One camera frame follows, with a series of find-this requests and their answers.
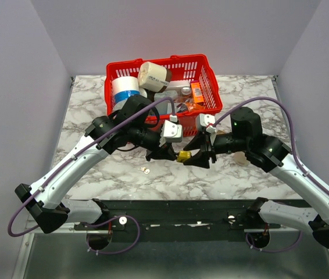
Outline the yellow padlock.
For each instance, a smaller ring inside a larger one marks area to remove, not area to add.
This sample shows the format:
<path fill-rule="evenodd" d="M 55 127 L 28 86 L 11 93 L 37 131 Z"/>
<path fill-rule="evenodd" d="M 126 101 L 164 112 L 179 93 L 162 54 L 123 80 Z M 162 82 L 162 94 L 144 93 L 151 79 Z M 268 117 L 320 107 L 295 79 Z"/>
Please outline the yellow padlock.
<path fill-rule="evenodd" d="M 179 151 L 176 161 L 184 163 L 186 160 L 190 159 L 191 156 L 191 151 Z"/>

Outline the small silver keys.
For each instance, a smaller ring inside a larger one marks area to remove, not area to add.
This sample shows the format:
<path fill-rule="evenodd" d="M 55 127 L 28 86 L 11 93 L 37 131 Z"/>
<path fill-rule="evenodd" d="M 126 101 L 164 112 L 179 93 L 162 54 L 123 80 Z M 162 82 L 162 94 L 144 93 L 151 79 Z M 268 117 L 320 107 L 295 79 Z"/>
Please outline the small silver keys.
<path fill-rule="evenodd" d="M 140 170 L 141 170 L 142 172 L 144 172 L 145 174 L 149 174 L 149 173 L 150 173 L 150 170 L 147 169 L 146 167 L 141 167 Z"/>

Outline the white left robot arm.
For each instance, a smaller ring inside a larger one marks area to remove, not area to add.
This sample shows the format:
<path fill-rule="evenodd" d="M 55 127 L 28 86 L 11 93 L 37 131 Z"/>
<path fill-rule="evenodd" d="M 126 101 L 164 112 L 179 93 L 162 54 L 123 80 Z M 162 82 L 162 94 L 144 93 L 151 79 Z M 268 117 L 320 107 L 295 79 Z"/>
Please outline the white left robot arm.
<path fill-rule="evenodd" d="M 160 103 L 174 105 L 167 97 L 151 102 L 142 95 L 130 96 L 124 106 L 107 116 L 95 118 L 76 146 L 47 174 L 31 185 L 20 184 L 15 194 L 36 222 L 49 234 L 66 223 L 87 223 L 100 230 L 107 224 L 106 208 L 99 201 L 69 200 L 65 196 L 75 183 L 114 151 L 131 143 L 147 151 L 147 160 L 177 159 L 171 140 L 181 140 L 183 129 L 173 109 L 158 132 L 148 124 L 149 112 L 159 117 Z"/>

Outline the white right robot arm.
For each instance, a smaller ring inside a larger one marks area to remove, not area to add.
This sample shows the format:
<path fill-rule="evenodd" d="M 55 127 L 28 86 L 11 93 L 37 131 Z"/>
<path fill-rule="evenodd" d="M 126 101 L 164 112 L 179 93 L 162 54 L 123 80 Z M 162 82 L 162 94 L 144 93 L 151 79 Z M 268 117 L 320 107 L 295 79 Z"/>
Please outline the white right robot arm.
<path fill-rule="evenodd" d="M 254 228 L 264 223 L 291 227 L 312 234 L 329 249 L 329 186 L 320 187 L 318 176 L 304 169 L 288 145 L 264 134 L 260 116 L 252 109 L 241 107 L 231 114 L 230 133 L 218 134 L 214 124 L 213 116 L 198 115 L 198 132 L 184 147 L 185 151 L 198 152 L 183 164 L 208 169 L 218 154 L 243 152 L 252 165 L 286 183 L 309 204 L 298 208 L 257 198 L 246 211 L 246 222 Z"/>

